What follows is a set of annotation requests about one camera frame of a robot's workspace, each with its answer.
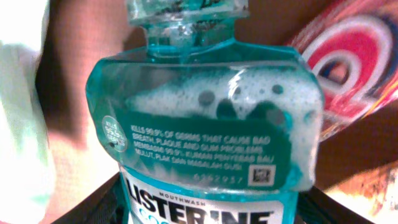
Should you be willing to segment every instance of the listerine logo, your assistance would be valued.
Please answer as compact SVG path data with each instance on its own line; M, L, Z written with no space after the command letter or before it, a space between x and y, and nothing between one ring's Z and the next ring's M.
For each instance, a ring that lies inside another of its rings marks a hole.
M244 205L237 203L234 211L209 209L206 202L184 196L159 192L151 194L126 179L132 206L144 223L158 224L268 224L275 214L273 210L247 212Z

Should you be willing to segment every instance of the white label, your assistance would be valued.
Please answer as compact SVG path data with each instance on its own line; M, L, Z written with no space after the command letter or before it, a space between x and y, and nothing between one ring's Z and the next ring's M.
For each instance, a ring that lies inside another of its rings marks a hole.
M278 201L222 202L160 190L121 168L136 217L144 224L281 224L284 206Z

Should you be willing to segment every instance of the bottle shoulder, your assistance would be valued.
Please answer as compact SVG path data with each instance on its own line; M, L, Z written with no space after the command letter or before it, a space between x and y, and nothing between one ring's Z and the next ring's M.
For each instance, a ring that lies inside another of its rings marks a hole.
M158 51L167 47L157 47ZM179 55L151 55L147 47L121 52L103 60L109 63L198 65L201 63L277 62L299 63L301 56L291 47L247 44L233 40L203 50Z

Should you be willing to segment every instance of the bottle neck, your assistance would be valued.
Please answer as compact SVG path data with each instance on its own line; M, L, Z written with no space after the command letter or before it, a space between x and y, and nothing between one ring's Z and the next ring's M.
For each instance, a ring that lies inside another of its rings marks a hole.
M148 54L155 57L180 57L202 52L234 40L232 19L178 21L149 24L146 30Z

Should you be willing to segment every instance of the bubble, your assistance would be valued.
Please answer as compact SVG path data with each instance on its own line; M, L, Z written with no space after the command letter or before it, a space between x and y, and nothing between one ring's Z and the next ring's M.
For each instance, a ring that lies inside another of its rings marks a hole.
M284 92L284 88L281 86L281 85L274 85L273 87L272 87L272 91L275 93L275 94L282 94L283 92Z
M237 117L234 106L229 99L223 99L218 103L216 114L218 119Z
M235 94L235 95L238 95L238 94L241 94L241 92L242 92L242 89L241 89L240 87L237 87L237 88L235 89L234 94Z
M205 90L202 93L200 93L198 101L201 106L209 106L214 102L215 98L216 96L212 91Z
M304 122L305 122L306 124L310 124L310 123L314 120L315 115L316 115L315 110L309 111L309 112L306 113L305 116L304 116Z
M267 111L267 120L276 126L280 126L286 122L284 113L277 108Z
M276 106L270 101L263 101L257 104L257 106L248 114L246 119L266 119L267 112L275 109Z

